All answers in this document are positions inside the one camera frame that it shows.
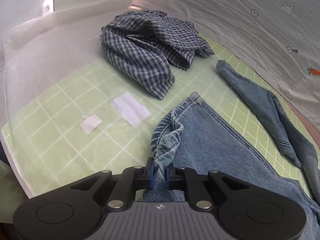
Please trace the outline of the blue denim jeans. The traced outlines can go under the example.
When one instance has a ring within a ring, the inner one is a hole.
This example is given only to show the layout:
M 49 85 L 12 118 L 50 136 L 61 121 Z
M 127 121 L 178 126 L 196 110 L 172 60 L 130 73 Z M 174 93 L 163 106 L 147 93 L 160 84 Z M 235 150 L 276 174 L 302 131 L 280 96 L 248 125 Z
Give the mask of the blue denim jeans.
M 313 197 L 305 194 L 298 181 L 278 175 L 239 132 L 193 93 L 172 109 L 153 132 L 154 184 L 153 189 L 144 192 L 143 199 L 184 201 L 181 191 L 167 189 L 169 165 L 192 168 L 199 174 L 217 170 L 296 201 L 306 213 L 302 239 L 319 239 L 319 169 L 313 144 L 295 128 L 271 91 L 240 75 L 226 61 L 218 61 L 216 68 L 269 132 L 280 154 L 304 172 Z

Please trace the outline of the green grid cutting mat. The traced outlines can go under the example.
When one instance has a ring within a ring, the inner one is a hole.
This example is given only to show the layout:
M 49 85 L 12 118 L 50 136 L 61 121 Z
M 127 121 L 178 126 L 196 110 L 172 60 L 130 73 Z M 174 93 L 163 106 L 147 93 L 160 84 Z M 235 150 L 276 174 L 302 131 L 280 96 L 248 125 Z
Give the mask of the green grid cutting mat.
M 174 85 L 162 100 L 151 96 L 104 59 L 45 90 L 2 128 L 12 168 L 28 197 L 56 189 L 100 170 L 113 173 L 144 165 L 151 155 L 153 130 L 171 109 L 197 92 L 237 130 L 276 172 L 298 180 L 303 172 L 281 155 L 266 128 L 216 71 L 219 60 L 264 88 L 254 70 L 213 40 L 214 55 L 195 57 L 183 71 L 172 67 Z

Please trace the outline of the translucent plastic storage bag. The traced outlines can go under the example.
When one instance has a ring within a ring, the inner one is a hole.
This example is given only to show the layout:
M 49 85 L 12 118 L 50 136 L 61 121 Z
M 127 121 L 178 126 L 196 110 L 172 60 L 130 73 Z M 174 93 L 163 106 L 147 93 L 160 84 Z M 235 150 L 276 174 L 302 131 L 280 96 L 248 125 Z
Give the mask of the translucent plastic storage bag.
M 50 13 L 12 28 L 4 39 L 8 121 L 74 71 L 104 59 L 101 28 L 129 5 L 126 0 L 106 0 Z

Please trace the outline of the blue plaid shirt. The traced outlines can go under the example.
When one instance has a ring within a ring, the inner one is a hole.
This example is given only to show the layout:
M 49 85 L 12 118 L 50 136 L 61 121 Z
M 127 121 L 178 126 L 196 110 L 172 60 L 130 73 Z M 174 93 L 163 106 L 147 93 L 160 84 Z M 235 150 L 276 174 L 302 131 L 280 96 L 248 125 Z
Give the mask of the blue plaid shirt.
M 192 22 L 158 10 L 118 15 L 100 38 L 103 57 L 160 100 L 175 83 L 171 66 L 188 70 L 195 55 L 214 55 Z

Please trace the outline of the green fabric chair cover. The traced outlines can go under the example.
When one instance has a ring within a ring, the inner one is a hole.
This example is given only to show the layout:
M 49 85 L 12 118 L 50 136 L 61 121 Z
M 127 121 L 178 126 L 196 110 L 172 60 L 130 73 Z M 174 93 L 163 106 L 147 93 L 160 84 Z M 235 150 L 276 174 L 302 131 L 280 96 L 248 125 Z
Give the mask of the green fabric chair cover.
M 26 200 L 28 196 L 23 191 L 11 167 L 1 161 L 0 169 L 0 221 L 1 223 L 13 223 L 15 210 Z

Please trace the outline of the grey printed backdrop cloth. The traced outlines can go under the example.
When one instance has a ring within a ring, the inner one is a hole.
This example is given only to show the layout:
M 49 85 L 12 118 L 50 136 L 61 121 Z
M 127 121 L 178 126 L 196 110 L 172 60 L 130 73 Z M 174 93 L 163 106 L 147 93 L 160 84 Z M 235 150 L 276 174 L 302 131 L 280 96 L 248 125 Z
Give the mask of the grey printed backdrop cloth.
M 133 0 L 190 20 L 319 126 L 319 0 Z

